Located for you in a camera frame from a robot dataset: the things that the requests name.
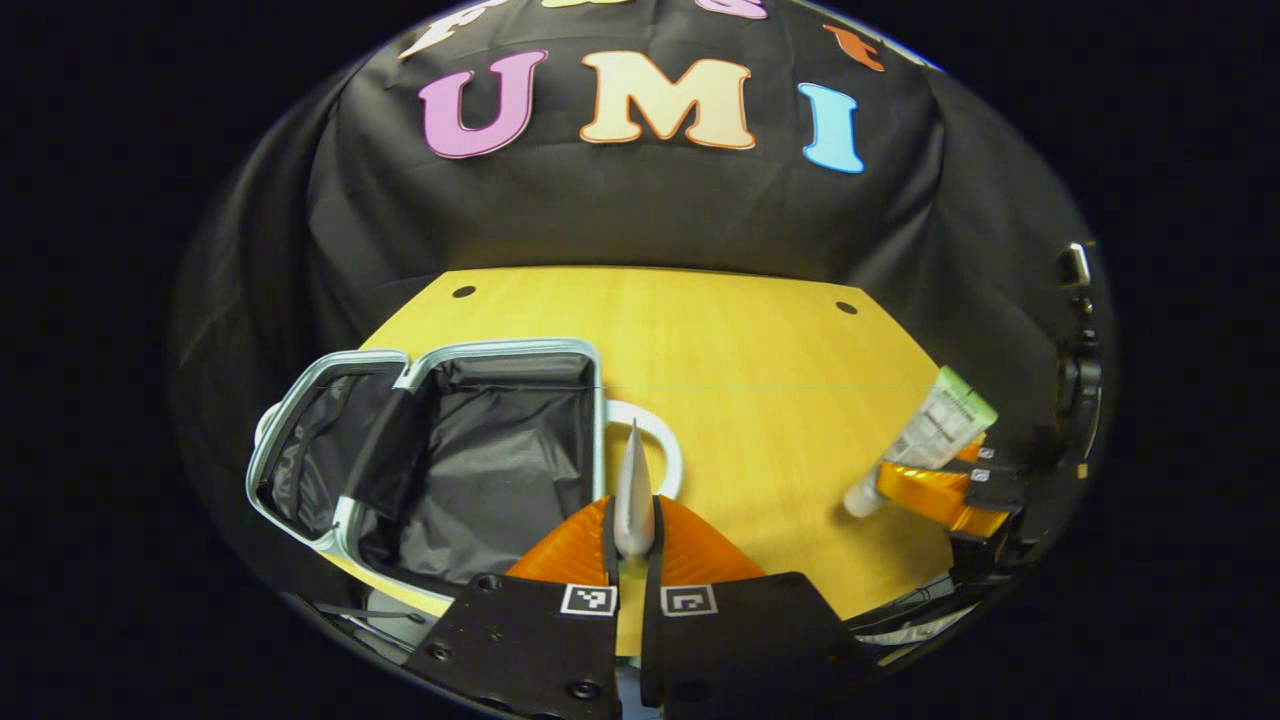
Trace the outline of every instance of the blue letter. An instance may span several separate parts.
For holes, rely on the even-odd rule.
[[[860,173],[864,167],[854,150],[854,110],[858,101],[829,87],[812,82],[800,83],[800,94],[813,104],[813,143],[804,149],[804,156],[814,165]]]

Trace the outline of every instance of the pink letter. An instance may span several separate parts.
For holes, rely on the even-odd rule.
[[[760,6],[760,0],[695,0],[698,6],[713,13],[737,15],[749,20],[763,20],[769,13]]]
[[[534,108],[534,65],[547,59],[545,50],[531,50],[498,60],[489,69],[502,76],[498,118],[489,127],[462,127],[462,88],[475,73],[445,76],[424,87],[422,132],[426,145],[442,158],[472,158],[506,146],[525,131]]]

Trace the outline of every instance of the white handle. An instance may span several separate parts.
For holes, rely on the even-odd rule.
[[[276,402],[275,405],[266,409],[262,416],[257,420],[257,427],[253,428],[253,447],[262,443],[262,436],[266,433],[266,427],[271,424],[271,418],[275,418],[276,411],[280,410],[283,402]]]
[[[680,442],[676,441],[676,433],[671,432],[671,428],[667,427],[667,423],[662,421],[662,418],[644,407],[637,407],[621,400],[608,401],[605,418],[608,418],[609,423],[620,425],[630,425],[634,420],[637,428],[658,441],[658,445],[662,446],[662,454],[667,460],[667,474],[662,479],[658,495],[676,500],[676,496],[680,495],[680,482],[685,477],[685,456],[680,454]]]

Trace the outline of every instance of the tube label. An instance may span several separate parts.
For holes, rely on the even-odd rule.
[[[942,368],[928,397],[883,460],[936,470],[995,424],[998,415],[951,368]]]

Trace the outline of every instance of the wooden table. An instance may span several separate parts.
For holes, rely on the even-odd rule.
[[[475,291],[454,297],[462,287]],[[841,618],[951,566],[941,525],[895,506],[864,520],[841,509],[938,370],[863,291],[673,269],[458,270],[364,347],[416,360],[457,342],[552,336],[591,342],[605,396],[655,413],[676,433],[685,456],[680,502],[767,573],[808,575]],[[607,441],[612,478],[626,429]],[[646,450],[657,486],[662,452],[648,442]],[[445,607],[330,560],[426,612]],[[618,655],[640,652],[643,596],[643,582],[623,580]]]

